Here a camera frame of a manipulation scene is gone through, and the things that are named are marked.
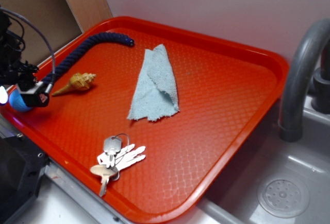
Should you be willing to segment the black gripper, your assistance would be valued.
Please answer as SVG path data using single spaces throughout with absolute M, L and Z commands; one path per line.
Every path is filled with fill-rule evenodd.
M 21 61 L 25 49 L 24 33 L 17 35 L 9 30 L 11 21 L 17 21 L 1 11 L 1 85 L 18 85 L 20 90 L 30 90 L 36 86 L 34 76 L 37 66 Z

